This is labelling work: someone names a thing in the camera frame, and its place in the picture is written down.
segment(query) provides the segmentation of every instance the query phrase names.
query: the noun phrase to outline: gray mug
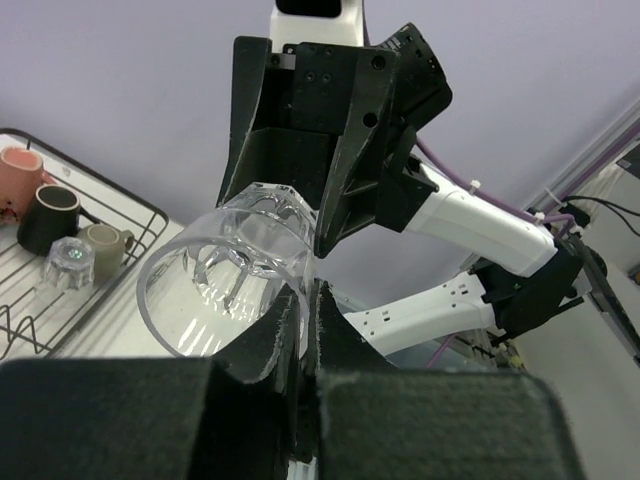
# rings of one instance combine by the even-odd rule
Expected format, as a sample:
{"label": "gray mug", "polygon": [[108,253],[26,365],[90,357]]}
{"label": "gray mug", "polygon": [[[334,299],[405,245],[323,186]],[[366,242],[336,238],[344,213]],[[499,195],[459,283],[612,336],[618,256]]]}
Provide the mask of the gray mug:
{"label": "gray mug", "polygon": [[133,246],[135,240],[129,230],[120,231],[102,224],[85,227],[76,237],[93,247],[96,280],[105,280],[118,272],[125,252]]}

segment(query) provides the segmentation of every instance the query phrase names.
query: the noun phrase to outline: white robot arm segment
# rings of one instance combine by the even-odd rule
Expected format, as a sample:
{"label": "white robot arm segment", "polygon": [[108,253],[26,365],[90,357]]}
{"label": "white robot arm segment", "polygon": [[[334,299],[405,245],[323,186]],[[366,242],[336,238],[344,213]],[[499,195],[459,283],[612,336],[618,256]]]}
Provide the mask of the white robot arm segment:
{"label": "white robot arm segment", "polygon": [[500,210],[429,165],[420,168],[439,190],[418,210],[408,231],[460,245],[521,277],[530,277],[556,254],[553,236],[543,226]]}
{"label": "white robot arm segment", "polygon": [[345,315],[382,355],[466,330],[495,325],[493,307],[475,275],[452,280],[412,297],[373,310]]}

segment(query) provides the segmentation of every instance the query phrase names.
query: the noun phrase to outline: clear glass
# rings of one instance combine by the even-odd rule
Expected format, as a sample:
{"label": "clear glass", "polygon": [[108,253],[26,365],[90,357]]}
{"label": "clear glass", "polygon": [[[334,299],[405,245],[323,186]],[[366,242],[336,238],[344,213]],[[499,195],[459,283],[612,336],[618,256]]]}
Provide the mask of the clear glass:
{"label": "clear glass", "polygon": [[87,242],[65,237],[53,242],[42,265],[36,296],[54,308],[74,308],[91,294],[95,252]]}
{"label": "clear glass", "polygon": [[315,224],[291,187],[249,186],[149,256],[137,285],[147,327],[176,356],[213,355],[288,284],[300,301],[304,335]]}

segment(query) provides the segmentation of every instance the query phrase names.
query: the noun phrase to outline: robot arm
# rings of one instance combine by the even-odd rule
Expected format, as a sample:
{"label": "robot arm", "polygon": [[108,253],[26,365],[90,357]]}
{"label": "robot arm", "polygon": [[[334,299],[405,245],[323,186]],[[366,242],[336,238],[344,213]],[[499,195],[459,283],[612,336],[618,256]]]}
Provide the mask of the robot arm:
{"label": "robot arm", "polygon": [[582,270],[574,246],[411,156],[416,132],[453,98],[420,31],[407,24],[378,46],[362,46],[362,0],[276,4],[271,38],[240,37],[234,46],[218,203],[253,182],[295,188],[317,211],[320,258],[372,223],[482,257],[447,287],[350,315],[383,353],[492,325],[512,338],[556,315]]}

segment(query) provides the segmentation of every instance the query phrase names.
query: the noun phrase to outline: mug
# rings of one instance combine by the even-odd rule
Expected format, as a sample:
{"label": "mug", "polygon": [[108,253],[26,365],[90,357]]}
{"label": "mug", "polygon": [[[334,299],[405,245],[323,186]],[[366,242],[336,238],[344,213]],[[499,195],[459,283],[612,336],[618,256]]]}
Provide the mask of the mug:
{"label": "mug", "polygon": [[18,243],[26,251],[45,257],[53,242],[78,233],[81,214],[93,221],[73,191],[60,185],[42,185],[18,227]]}
{"label": "mug", "polygon": [[131,249],[135,237],[129,230],[120,231],[110,225],[89,225],[77,235],[93,247],[96,280],[105,280],[116,274],[124,253]]}
{"label": "mug", "polygon": [[21,147],[0,152],[0,224],[19,223],[27,212],[36,190],[43,183],[54,183],[44,171],[42,157]]}

